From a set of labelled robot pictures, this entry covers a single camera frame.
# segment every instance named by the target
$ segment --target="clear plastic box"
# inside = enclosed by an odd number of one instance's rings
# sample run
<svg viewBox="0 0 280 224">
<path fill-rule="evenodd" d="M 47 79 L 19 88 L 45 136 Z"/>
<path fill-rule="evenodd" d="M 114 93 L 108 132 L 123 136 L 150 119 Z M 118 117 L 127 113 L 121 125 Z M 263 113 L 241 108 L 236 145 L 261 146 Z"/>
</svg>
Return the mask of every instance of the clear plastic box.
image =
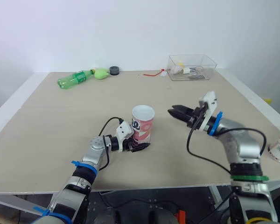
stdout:
<svg viewBox="0 0 280 224">
<path fill-rule="evenodd" d="M 216 66 L 206 55 L 170 55 L 167 72 L 172 81 L 208 80 Z"/>
</svg>

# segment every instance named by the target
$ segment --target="blue cable tie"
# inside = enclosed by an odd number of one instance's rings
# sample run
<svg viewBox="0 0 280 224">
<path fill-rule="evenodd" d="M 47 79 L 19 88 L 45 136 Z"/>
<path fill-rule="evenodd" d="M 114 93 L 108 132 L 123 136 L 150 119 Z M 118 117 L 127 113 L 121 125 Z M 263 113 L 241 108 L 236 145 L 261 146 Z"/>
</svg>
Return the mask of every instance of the blue cable tie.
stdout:
<svg viewBox="0 0 280 224">
<path fill-rule="evenodd" d="M 222 119 L 222 117 L 223 117 L 223 112 L 220 111 L 218 113 L 218 115 L 216 117 L 216 121 L 215 121 L 215 123 L 214 123 L 214 125 L 213 125 L 213 127 L 212 127 L 212 129 L 211 129 L 211 131 L 209 133 L 210 136 L 212 136 L 214 134 L 214 132 L 216 131 L 216 129 L 218 128 L 220 120 Z"/>
<path fill-rule="evenodd" d="M 50 212 L 49 209 L 43 210 L 43 209 L 41 209 L 41 208 L 39 208 L 39 207 L 37 207 L 37 206 L 33 207 L 33 209 L 34 209 L 34 210 L 37 210 L 37 211 L 39 211 L 39 212 L 41 212 L 43 217 L 44 217 L 44 216 L 57 217 L 57 218 L 60 218 L 60 219 L 62 219 L 62 220 L 64 220 L 64 221 L 66 221 L 68 224 L 72 224 L 71 219 L 68 218 L 68 217 L 65 216 L 65 215 L 62 215 L 62 214 L 59 214 L 59 213 L 55 213 L 55 212 Z"/>
<path fill-rule="evenodd" d="M 87 167 L 88 169 L 91 169 L 95 173 L 95 176 L 98 174 L 98 171 L 89 164 L 81 163 L 79 161 L 72 161 L 71 163 L 73 163 L 76 167 Z"/>
</svg>

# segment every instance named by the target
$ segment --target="pink paper cup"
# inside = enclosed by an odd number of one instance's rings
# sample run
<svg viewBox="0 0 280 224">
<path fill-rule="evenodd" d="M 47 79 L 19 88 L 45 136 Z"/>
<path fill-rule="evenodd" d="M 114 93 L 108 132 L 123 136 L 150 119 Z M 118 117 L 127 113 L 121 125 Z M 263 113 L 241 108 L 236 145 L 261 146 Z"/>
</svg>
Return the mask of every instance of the pink paper cup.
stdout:
<svg viewBox="0 0 280 224">
<path fill-rule="evenodd" d="M 138 105 L 133 108 L 133 145 L 149 142 L 154 115 L 155 112 L 150 106 Z"/>
</svg>

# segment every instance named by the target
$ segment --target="orange object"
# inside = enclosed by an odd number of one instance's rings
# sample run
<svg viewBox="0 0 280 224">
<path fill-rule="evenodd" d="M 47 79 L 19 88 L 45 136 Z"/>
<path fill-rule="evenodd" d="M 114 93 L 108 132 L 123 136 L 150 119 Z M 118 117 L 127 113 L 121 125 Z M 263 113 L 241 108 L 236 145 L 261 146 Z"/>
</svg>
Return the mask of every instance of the orange object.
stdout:
<svg viewBox="0 0 280 224">
<path fill-rule="evenodd" d="M 161 71 L 159 73 L 155 74 L 155 75 L 149 75 L 149 74 L 143 74 L 143 75 L 144 76 L 157 76 L 157 75 L 161 74 L 162 71 L 165 71 L 165 69 L 161 69 Z"/>
<path fill-rule="evenodd" d="M 174 215 L 177 218 L 179 224 L 186 224 L 186 212 L 179 210 L 178 213 Z"/>
</svg>

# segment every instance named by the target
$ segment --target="red string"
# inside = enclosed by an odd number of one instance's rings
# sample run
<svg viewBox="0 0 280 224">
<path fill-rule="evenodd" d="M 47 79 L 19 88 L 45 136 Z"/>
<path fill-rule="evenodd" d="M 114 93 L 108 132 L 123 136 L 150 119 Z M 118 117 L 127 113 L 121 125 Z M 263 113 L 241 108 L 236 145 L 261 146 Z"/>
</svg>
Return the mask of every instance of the red string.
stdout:
<svg viewBox="0 0 280 224">
<path fill-rule="evenodd" d="M 157 74 L 155 74 L 155 75 L 149 75 L 149 74 L 143 74 L 144 76 L 157 76 L 157 75 L 159 75 L 160 73 L 162 73 L 162 71 L 165 71 L 164 69 L 161 69 L 161 71 L 159 72 L 159 73 L 157 73 Z"/>
</svg>

